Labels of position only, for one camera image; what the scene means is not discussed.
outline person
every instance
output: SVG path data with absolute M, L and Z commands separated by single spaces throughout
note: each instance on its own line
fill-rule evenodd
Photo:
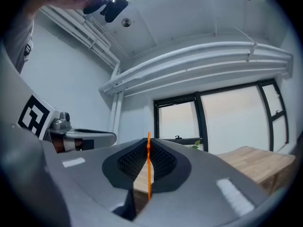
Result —
M 45 5 L 61 9 L 83 9 L 85 14 L 98 10 L 107 0 L 27 0 L 3 36 L 3 44 L 13 65 L 21 73 L 33 50 L 32 32 L 36 12 Z

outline window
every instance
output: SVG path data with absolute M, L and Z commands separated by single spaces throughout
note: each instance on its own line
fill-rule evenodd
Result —
M 285 105 L 274 79 L 154 101 L 155 137 L 197 140 L 221 154 L 242 146 L 279 151 L 288 143 Z

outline black window frame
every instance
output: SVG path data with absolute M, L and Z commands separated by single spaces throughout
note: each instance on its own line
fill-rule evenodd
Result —
M 280 103 L 282 106 L 282 111 L 276 113 L 274 116 L 271 116 L 269 104 L 265 95 L 265 92 L 263 90 L 264 86 L 273 85 L 276 92 L 279 95 Z M 189 102 L 195 102 L 196 107 L 196 113 L 197 113 L 197 119 L 198 119 L 198 127 L 199 127 L 199 136 L 200 138 L 193 138 L 193 139 L 165 139 L 168 141 L 172 141 L 175 143 L 179 143 L 181 145 L 194 145 L 196 141 L 200 140 L 200 143 L 204 146 L 204 151 L 208 152 L 208 137 L 207 137 L 207 125 L 206 125 L 206 118 L 205 118 L 205 112 L 203 109 L 203 104 L 201 100 L 201 96 L 214 94 L 214 93 L 220 93 L 220 92 L 227 92 L 231 90 L 246 88 L 246 87 L 252 87 L 257 86 L 265 110 L 267 115 L 267 122 L 268 122 L 268 128 L 269 128 L 269 150 L 274 151 L 274 131 L 273 131 L 273 122 L 277 120 L 278 118 L 284 116 L 285 117 L 285 130 L 286 130 L 286 142 L 285 144 L 289 143 L 289 127 L 288 127 L 288 118 L 286 113 L 285 104 L 280 92 L 280 89 L 276 83 L 275 79 L 267 79 L 262 81 L 256 81 L 251 83 L 245 83 L 245 84 L 239 84 L 235 86 L 230 87 L 223 87 L 223 88 L 217 88 L 212 90 L 207 90 L 203 92 L 194 92 L 191 94 L 185 94 L 181 96 L 175 96 L 160 100 L 154 100 L 154 133 L 155 138 L 159 138 L 159 108 L 162 107 L 168 107 L 172 105 L 178 105 L 183 103 L 189 103 Z

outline white ceiling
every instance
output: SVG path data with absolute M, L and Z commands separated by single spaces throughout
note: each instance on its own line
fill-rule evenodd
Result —
M 272 37 L 275 46 L 286 32 L 286 25 L 277 18 L 279 13 L 272 17 L 268 0 L 129 0 L 129 6 L 110 24 L 99 11 L 94 18 L 104 24 L 129 57 L 189 36 L 239 33 L 234 27 L 269 41 Z M 131 19 L 130 27 L 121 25 L 123 18 Z M 272 32 L 277 23 L 280 28 Z

